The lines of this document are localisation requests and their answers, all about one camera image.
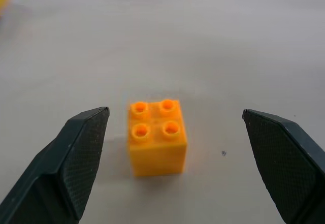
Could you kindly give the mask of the orange studded building block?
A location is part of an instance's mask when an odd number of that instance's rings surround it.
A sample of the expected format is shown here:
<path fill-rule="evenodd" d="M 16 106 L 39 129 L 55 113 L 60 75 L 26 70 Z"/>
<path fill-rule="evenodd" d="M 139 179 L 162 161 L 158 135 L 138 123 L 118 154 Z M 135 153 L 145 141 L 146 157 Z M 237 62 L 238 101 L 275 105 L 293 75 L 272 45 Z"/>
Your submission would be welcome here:
<path fill-rule="evenodd" d="M 130 104 L 127 132 L 127 148 L 134 176 L 183 172 L 187 136 L 178 100 Z"/>

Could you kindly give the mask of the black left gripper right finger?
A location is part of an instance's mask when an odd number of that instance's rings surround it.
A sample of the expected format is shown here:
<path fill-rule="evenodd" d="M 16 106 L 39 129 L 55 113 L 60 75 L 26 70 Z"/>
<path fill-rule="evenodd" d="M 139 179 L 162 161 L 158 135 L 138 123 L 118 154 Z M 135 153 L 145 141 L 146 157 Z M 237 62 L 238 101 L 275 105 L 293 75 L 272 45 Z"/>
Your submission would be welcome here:
<path fill-rule="evenodd" d="M 325 224 L 325 151 L 295 122 L 242 114 L 258 171 L 286 224 Z"/>

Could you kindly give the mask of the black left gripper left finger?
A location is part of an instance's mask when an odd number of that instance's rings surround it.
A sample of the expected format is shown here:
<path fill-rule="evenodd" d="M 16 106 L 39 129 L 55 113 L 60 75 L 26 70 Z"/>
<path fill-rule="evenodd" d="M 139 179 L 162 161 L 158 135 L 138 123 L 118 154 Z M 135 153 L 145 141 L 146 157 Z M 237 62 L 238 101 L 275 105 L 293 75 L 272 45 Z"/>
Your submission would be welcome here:
<path fill-rule="evenodd" d="M 100 165 L 110 110 L 70 118 L 0 204 L 0 224 L 79 224 Z"/>

